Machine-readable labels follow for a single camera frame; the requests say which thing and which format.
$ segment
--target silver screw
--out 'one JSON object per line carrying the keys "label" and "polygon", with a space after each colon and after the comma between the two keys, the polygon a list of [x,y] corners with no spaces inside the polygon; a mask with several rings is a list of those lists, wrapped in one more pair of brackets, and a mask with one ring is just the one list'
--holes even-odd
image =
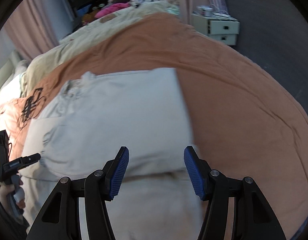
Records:
{"label": "silver screw", "polygon": [[99,176],[102,176],[103,173],[104,173],[104,171],[102,171],[102,170],[97,170],[97,171],[94,172],[94,175],[95,175],[96,177],[99,177]]}
{"label": "silver screw", "polygon": [[66,183],[66,182],[68,182],[69,181],[69,178],[68,177],[63,177],[63,178],[61,178],[61,183]]}
{"label": "silver screw", "polygon": [[253,183],[253,179],[251,177],[245,177],[245,181],[247,183]]}
{"label": "silver screw", "polygon": [[217,177],[219,175],[219,171],[217,170],[211,170],[211,175],[214,176],[214,177]]}

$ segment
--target bed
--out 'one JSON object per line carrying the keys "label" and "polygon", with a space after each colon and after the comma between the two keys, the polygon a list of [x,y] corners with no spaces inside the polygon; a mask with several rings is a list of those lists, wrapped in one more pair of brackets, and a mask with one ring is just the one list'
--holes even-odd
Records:
{"label": "bed", "polygon": [[[13,142],[11,158],[22,155],[30,120],[22,129],[18,121],[35,89],[43,88],[45,98],[32,113],[36,118],[66,81],[87,71],[103,75],[175,68],[200,156],[227,177],[253,177],[291,239],[308,217],[305,111],[248,58],[164,12],[167,1],[145,5],[150,12],[140,6],[33,60],[22,77],[24,98],[0,108]],[[226,239],[230,234],[229,227]]]}

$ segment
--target gray floor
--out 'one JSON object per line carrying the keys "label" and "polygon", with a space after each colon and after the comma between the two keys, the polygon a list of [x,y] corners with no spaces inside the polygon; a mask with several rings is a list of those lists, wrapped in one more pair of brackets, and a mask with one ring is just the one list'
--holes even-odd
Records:
{"label": "gray floor", "polygon": [[233,48],[271,74],[308,114],[308,24],[289,0],[226,0],[240,23]]}

